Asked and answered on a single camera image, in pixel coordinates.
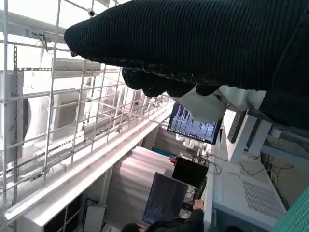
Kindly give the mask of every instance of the monitor screen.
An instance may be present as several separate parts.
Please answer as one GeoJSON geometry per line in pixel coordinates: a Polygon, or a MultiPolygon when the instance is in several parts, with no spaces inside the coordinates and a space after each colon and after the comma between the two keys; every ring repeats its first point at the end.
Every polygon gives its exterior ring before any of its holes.
{"type": "Polygon", "coordinates": [[[208,167],[204,165],[177,157],[172,178],[198,188],[201,186],[207,171],[208,167]]]}
{"type": "Polygon", "coordinates": [[[150,190],[143,221],[173,221],[182,208],[188,185],[165,175],[156,173],[150,190]]]}
{"type": "Polygon", "coordinates": [[[180,104],[175,103],[170,115],[168,131],[208,144],[215,144],[222,119],[216,122],[199,122],[180,104]]]}

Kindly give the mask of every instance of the electronic equipment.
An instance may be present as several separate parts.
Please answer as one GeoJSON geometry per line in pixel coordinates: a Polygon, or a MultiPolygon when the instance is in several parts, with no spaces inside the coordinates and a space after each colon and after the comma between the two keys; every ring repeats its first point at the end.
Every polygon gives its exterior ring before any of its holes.
{"type": "Polygon", "coordinates": [[[172,178],[198,188],[201,186],[207,171],[208,167],[204,165],[177,157],[172,178]]]}
{"type": "Polygon", "coordinates": [[[175,103],[170,115],[167,130],[214,145],[217,140],[221,123],[222,119],[211,123],[194,120],[182,105],[175,103]]]}
{"type": "Polygon", "coordinates": [[[194,193],[194,196],[193,196],[193,202],[195,200],[199,200],[202,198],[202,195],[203,195],[203,192],[204,192],[204,189],[206,187],[206,184],[207,184],[207,177],[205,176],[201,185],[196,189],[195,193],[194,193]]]}
{"type": "Polygon", "coordinates": [[[84,232],[101,232],[106,213],[104,205],[88,205],[84,222],[84,232]]]}
{"type": "Polygon", "coordinates": [[[236,112],[230,131],[228,132],[227,139],[231,142],[234,143],[236,141],[238,132],[240,130],[240,127],[242,125],[243,119],[245,118],[246,111],[239,111],[236,112]]]}
{"type": "Polygon", "coordinates": [[[187,184],[155,173],[142,220],[147,224],[160,220],[173,221],[178,217],[187,191],[187,184]]]}

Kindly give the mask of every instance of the security camera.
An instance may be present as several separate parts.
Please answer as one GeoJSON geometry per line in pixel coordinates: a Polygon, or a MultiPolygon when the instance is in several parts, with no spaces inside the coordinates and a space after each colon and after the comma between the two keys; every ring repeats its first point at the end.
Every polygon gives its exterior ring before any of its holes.
{"type": "Polygon", "coordinates": [[[90,17],[95,16],[95,12],[93,11],[93,9],[88,9],[88,15],[89,15],[90,17]]]}

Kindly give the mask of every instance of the white panel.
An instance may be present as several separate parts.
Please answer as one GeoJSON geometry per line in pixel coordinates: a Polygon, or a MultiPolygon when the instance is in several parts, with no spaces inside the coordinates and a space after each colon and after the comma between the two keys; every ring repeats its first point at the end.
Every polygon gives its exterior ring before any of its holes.
{"type": "Polygon", "coordinates": [[[113,167],[107,196],[107,222],[121,228],[142,222],[155,172],[173,169],[168,157],[136,147],[113,167]]]}
{"type": "Polygon", "coordinates": [[[259,156],[261,154],[261,148],[264,144],[266,136],[270,131],[272,123],[261,120],[259,122],[258,128],[256,129],[252,142],[249,147],[249,153],[255,156],[259,156]]]}
{"type": "MultiPolygon", "coordinates": [[[[228,134],[230,126],[231,126],[231,118],[234,118],[231,113],[227,110],[225,116],[223,118],[224,131],[228,134]]],[[[246,114],[242,125],[239,129],[239,133],[236,137],[234,143],[231,143],[228,139],[225,139],[226,147],[227,147],[227,155],[228,160],[233,163],[238,163],[241,158],[244,148],[247,145],[250,134],[254,128],[256,123],[256,118],[246,114]]]]}
{"type": "MultiPolygon", "coordinates": [[[[223,133],[220,152],[216,152],[222,159],[226,159],[228,152],[225,140],[223,133]]],[[[239,164],[215,158],[222,172],[215,175],[213,205],[227,214],[271,231],[285,212],[284,206],[261,162],[239,161],[250,174],[245,173],[239,164]]]]}
{"type": "Polygon", "coordinates": [[[43,227],[34,223],[26,217],[21,217],[17,220],[17,231],[18,232],[43,232],[43,227]]]}
{"type": "MultiPolygon", "coordinates": [[[[2,79],[3,76],[3,71],[0,71],[0,79],[2,79]]],[[[23,91],[23,80],[24,80],[24,73],[23,72],[18,72],[17,73],[17,85],[19,87],[15,87],[15,73],[13,71],[8,72],[7,76],[7,82],[8,85],[10,86],[9,89],[9,96],[15,96],[15,95],[21,95],[23,91]]],[[[18,102],[17,107],[21,107],[21,101],[18,102]]],[[[6,111],[9,111],[10,117],[7,119],[7,128],[8,130],[5,132],[6,140],[7,140],[7,145],[14,144],[16,142],[20,142],[22,140],[22,133],[17,134],[17,138],[15,135],[15,128],[17,127],[18,132],[22,132],[23,129],[23,115],[22,111],[15,110],[15,101],[8,101],[6,102],[6,105],[4,107],[6,111]]],[[[3,134],[0,136],[0,144],[2,144],[2,137],[3,134]]],[[[7,150],[6,154],[6,162],[12,162],[14,160],[14,156],[17,152],[18,148],[10,148],[7,150]]]]}

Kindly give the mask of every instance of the white wall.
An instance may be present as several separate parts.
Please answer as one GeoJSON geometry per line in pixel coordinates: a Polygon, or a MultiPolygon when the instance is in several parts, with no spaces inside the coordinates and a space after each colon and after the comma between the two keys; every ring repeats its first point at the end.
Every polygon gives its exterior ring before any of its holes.
{"type": "Polygon", "coordinates": [[[154,147],[174,155],[179,155],[180,152],[187,149],[183,146],[183,142],[176,140],[176,134],[167,131],[164,126],[160,126],[158,129],[154,147]]]}
{"type": "Polygon", "coordinates": [[[121,228],[127,223],[144,224],[142,217],[156,172],[172,170],[168,157],[142,147],[117,162],[107,196],[107,223],[121,228]]]}
{"type": "Polygon", "coordinates": [[[154,128],[145,138],[143,138],[141,146],[151,150],[155,145],[156,137],[158,134],[159,126],[154,128]]]}

